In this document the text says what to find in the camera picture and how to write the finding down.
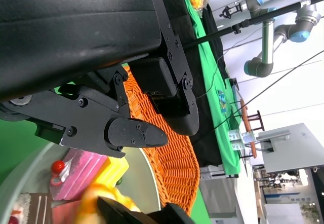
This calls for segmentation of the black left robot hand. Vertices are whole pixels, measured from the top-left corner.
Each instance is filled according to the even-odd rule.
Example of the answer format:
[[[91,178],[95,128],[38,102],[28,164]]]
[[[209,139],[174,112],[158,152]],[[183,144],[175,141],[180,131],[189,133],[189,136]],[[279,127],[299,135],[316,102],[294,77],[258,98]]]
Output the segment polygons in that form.
[[[161,128],[131,118],[124,64],[176,133],[197,133],[192,74],[163,0],[1,0],[1,119],[117,158],[166,145]]]

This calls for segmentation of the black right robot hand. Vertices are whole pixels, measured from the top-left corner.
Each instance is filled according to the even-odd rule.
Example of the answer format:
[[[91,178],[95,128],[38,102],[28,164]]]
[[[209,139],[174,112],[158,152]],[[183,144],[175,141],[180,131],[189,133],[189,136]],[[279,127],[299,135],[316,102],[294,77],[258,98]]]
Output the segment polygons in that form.
[[[125,224],[194,224],[194,221],[177,204],[167,203],[160,211],[145,214],[129,210],[123,204],[99,197],[97,200],[98,210],[106,223]]]

